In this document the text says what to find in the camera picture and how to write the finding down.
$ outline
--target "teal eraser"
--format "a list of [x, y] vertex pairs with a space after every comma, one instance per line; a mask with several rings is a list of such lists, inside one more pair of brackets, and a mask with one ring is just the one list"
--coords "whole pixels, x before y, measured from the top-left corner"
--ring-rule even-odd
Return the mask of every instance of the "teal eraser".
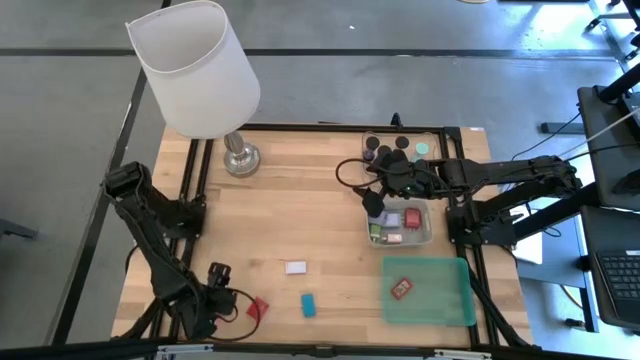
[[304, 317], [316, 316], [316, 306], [313, 304], [313, 295], [304, 294], [300, 300], [302, 300], [302, 315], [304, 315]]

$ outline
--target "white cable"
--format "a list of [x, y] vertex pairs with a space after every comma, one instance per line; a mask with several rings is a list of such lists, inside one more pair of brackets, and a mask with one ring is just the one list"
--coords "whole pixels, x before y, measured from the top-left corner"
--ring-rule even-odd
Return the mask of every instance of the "white cable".
[[616, 126], [616, 125], [620, 124], [621, 122], [623, 122], [623, 121], [627, 120], [628, 118], [630, 118], [631, 116], [633, 116], [635, 113], [637, 113], [637, 112], [639, 112], [639, 111], [640, 111], [640, 107], [639, 107], [639, 108], [637, 108], [637, 109], [635, 109], [635, 110], [633, 110], [632, 112], [628, 113], [627, 115], [625, 115], [625, 116], [621, 117], [620, 119], [618, 119], [618, 120], [617, 120], [616, 122], [614, 122], [613, 124], [611, 124], [611, 125], [607, 126], [606, 128], [604, 128], [604, 129], [602, 129], [602, 130], [598, 131], [598, 133], [596, 133], [595, 135], [591, 136], [590, 138], [588, 138], [588, 139], [587, 139], [587, 140], [585, 140], [584, 142], [581, 142], [580, 144], [578, 144], [578, 145], [576, 145], [576, 146], [572, 147], [571, 149], [569, 149], [569, 150], [567, 150], [567, 151], [563, 152], [562, 154], [558, 155], [558, 157], [560, 157], [560, 158], [561, 158], [561, 157], [563, 157], [564, 155], [566, 155], [566, 154], [568, 154], [568, 153], [572, 152], [573, 150], [575, 150], [575, 149], [579, 148], [580, 146], [582, 146], [582, 145], [584, 145], [584, 144], [588, 143], [589, 141], [591, 141], [591, 140], [593, 140], [593, 139], [597, 138], [598, 136], [600, 136], [600, 135], [602, 135], [603, 133], [605, 133], [605, 132], [609, 131], [612, 127], [614, 127], [614, 126]]

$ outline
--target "wooden table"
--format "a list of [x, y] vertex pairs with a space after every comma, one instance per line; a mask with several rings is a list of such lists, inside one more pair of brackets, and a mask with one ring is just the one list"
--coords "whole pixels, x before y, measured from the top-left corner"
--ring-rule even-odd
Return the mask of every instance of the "wooden table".
[[[463, 128], [469, 159], [490, 159], [481, 128]], [[195, 246], [192, 270], [202, 282], [213, 261], [232, 267], [230, 286], [259, 296], [270, 308], [258, 331], [247, 341], [257, 343], [407, 345], [466, 347], [465, 327], [390, 325], [380, 301], [382, 258], [387, 255], [453, 257], [444, 216], [446, 200], [427, 201], [433, 241], [419, 248], [374, 249], [367, 243], [364, 210], [351, 190], [334, 175], [338, 162], [359, 157], [360, 133], [247, 131], [245, 139], [261, 150], [262, 165], [250, 178], [226, 173], [222, 141], [214, 143], [206, 185], [205, 229]], [[435, 137], [428, 142], [436, 155]], [[189, 140], [171, 129], [164, 133], [153, 184], [169, 198], [178, 196]], [[357, 164], [341, 171], [345, 181], [358, 183], [365, 174]], [[197, 175], [193, 176], [191, 191]], [[476, 199], [491, 197], [487, 187]], [[513, 258], [499, 247], [484, 247], [491, 295], [509, 323], [531, 340], [527, 314]], [[285, 275], [286, 261], [305, 260], [306, 275]], [[131, 259], [113, 335], [122, 334], [153, 299], [149, 268], [140, 252]], [[302, 316], [300, 295], [312, 293], [315, 318]], [[218, 337], [251, 330], [245, 315], [248, 300], [239, 297], [240, 314], [232, 324], [221, 323]], [[482, 306], [476, 299], [481, 340], [487, 342]], [[166, 334], [168, 321], [163, 321]]]

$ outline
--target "gray floor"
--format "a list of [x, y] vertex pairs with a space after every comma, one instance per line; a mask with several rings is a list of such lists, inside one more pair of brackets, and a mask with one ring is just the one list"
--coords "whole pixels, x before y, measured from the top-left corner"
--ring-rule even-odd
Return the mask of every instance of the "gray floor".
[[[593, 17], [586, 4], [221, 3], [247, 48], [607, 49], [600, 29], [582, 33]], [[4, 0], [0, 47], [129, 47], [123, 23], [159, 5]], [[628, 24], [616, 22], [622, 41]], [[263, 92], [254, 121], [386, 124], [398, 111], [405, 124], [485, 127], [500, 160], [543, 139], [540, 122], [575, 115], [578, 87], [620, 74], [605, 59], [253, 57], [251, 63]], [[0, 217], [40, 231], [35, 241], [0, 241], [0, 347], [45, 341], [138, 70], [134, 58], [0, 57]], [[162, 128], [147, 89], [125, 161], [153, 166]], [[530, 155], [558, 153], [581, 140], [558, 136]], [[110, 213], [72, 341], [109, 336], [131, 242]], [[577, 307], [555, 286], [522, 284], [537, 344], [621, 358], [637, 353], [640, 338], [620, 329], [587, 334], [563, 327], [564, 318], [579, 317]]]

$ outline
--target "translucent green tray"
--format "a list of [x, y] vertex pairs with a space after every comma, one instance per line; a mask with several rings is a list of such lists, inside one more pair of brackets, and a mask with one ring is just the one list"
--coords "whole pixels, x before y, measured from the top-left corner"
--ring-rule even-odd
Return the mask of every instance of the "translucent green tray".
[[[400, 299], [403, 278], [413, 287]], [[392, 257], [382, 262], [384, 318], [392, 324], [470, 326], [476, 323], [467, 263], [459, 258]]]

